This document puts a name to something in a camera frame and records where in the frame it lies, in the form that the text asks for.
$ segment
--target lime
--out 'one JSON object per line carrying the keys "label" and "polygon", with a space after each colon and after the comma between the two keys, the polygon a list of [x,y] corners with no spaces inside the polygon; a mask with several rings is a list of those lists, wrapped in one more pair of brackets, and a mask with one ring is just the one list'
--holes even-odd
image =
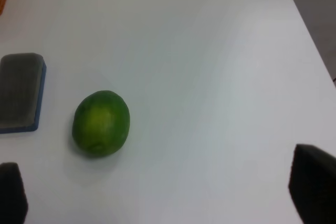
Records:
{"label": "lime", "polygon": [[86,97],[78,106],[72,137],[86,154],[110,155],[125,143],[130,128],[130,112],[124,100],[108,90]]}

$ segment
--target gray floor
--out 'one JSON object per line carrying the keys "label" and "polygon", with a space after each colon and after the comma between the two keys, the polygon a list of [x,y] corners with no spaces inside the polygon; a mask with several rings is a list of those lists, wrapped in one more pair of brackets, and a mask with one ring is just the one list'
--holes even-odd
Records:
{"label": "gray floor", "polygon": [[294,2],[331,78],[336,78],[336,0]]}

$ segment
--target white tabletop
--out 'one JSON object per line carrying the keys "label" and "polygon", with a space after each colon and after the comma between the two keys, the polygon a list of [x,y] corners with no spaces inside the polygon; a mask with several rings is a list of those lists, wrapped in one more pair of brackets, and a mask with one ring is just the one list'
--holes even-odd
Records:
{"label": "white tabletop", "polygon": [[[336,154],[336,91],[292,0],[8,0],[0,52],[48,68],[39,129],[0,136],[26,224],[301,223],[295,144]],[[130,134],[86,160],[71,120],[102,89]]]}

